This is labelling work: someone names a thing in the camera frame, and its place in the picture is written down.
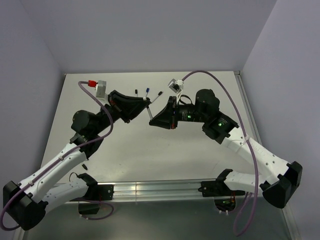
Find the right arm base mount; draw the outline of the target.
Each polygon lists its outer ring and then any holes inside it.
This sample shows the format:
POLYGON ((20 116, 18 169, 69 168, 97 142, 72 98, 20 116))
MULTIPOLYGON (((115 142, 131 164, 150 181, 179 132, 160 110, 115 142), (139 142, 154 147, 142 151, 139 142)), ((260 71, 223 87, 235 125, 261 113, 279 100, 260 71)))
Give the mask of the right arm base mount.
POLYGON ((220 213, 228 214, 236 208, 236 194, 231 191, 223 182, 220 181, 202 181, 198 191, 203 197, 225 197, 224 199, 214 200, 215 207, 220 213))

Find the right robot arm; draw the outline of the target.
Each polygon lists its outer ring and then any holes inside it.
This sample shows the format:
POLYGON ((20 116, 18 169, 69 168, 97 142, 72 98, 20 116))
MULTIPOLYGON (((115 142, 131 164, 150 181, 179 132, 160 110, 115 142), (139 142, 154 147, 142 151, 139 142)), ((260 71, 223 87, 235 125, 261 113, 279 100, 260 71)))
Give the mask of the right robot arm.
POLYGON ((149 125, 174 130, 179 122, 202 123, 207 137, 253 164, 253 174, 225 169, 215 180, 201 182, 198 191, 203 197, 257 192, 272 206, 283 209, 300 186, 303 167, 279 158, 244 134, 236 121, 220 111, 220 100, 211 89, 199 90, 195 102, 189 104, 179 104, 176 96, 170 96, 149 125))

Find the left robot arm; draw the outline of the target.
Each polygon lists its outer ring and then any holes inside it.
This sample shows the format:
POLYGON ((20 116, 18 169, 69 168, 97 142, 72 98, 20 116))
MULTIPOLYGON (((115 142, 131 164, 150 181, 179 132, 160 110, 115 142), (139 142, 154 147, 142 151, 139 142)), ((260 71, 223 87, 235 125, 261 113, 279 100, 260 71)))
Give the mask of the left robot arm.
POLYGON ((55 184, 77 165, 87 161, 113 131, 114 123, 129 123, 152 103, 148 97, 125 96, 113 90, 98 113, 78 110, 72 117, 75 132, 69 143, 46 165, 19 183, 8 182, 3 187, 3 210, 17 226, 27 231, 34 228, 51 210, 71 200, 99 203, 98 182, 89 174, 60 186, 55 184))

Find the aluminium side rail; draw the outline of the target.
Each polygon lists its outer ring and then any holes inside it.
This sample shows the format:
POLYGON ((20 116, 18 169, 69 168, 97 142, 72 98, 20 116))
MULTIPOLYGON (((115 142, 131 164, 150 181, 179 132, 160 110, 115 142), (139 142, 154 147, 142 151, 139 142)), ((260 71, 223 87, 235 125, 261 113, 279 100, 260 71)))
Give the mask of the aluminium side rail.
MULTIPOLYGON (((241 119, 245 127, 245 131, 247 135, 249 135, 257 143, 262 145, 261 137, 254 119, 254 115, 253 115, 250 102, 244 88, 244 84, 243 84, 240 72, 231 71, 231 75, 234 78, 234 82, 237 84, 237 89, 241 96, 241 100, 236 100, 236 103, 237 104, 241 103, 245 109, 245 113, 243 110, 240 113, 241 119)), ((247 162, 247 166, 245 167, 246 173, 255 174, 254 160, 252 158, 251 153, 249 152, 243 155, 241 150, 238 150, 236 153, 247 162)))

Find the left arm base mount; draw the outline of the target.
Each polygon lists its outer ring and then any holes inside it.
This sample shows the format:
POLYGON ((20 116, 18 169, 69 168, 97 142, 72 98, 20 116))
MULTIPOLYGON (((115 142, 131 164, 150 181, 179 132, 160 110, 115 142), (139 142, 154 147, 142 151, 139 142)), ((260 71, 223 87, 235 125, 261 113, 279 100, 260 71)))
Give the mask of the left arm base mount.
POLYGON ((110 217, 115 208, 109 203, 113 199, 114 186, 112 184, 97 184, 90 186, 84 196, 76 197, 72 202, 78 203, 78 213, 88 220, 102 220, 110 217), (109 210, 105 216, 97 216, 100 210, 109 210))

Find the aluminium front rail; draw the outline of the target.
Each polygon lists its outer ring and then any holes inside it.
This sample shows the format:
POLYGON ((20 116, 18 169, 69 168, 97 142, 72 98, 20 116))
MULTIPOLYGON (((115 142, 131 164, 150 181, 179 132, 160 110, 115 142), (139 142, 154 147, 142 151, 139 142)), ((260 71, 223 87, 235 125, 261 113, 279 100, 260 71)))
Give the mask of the aluminium front rail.
MULTIPOLYGON (((83 197, 89 187, 95 185, 113 185, 111 202, 148 202, 169 200, 200 200, 204 198, 198 191, 206 180, 163 180, 163 181, 133 181, 133 182, 97 182, 84 173, 64 184, 54 184, 45 189, 45 182, 39 181, 26 190, 36 203, 47 202, 53 209, 77 197, 83 197)), ((246 180, 244 184, 237 183, 229 188, 236 197, 243 197, 246 193, 254 191, 254 182, 246 180)))

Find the white pen black tip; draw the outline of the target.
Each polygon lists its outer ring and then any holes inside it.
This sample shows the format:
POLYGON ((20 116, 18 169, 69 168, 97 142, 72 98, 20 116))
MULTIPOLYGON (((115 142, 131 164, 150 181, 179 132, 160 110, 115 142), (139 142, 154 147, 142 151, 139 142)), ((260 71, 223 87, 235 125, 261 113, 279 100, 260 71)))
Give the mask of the white pen black tip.
POLYGON ((155 102, 159 98, 159 95, 157 95, 153 100, 152 103, 155 102))

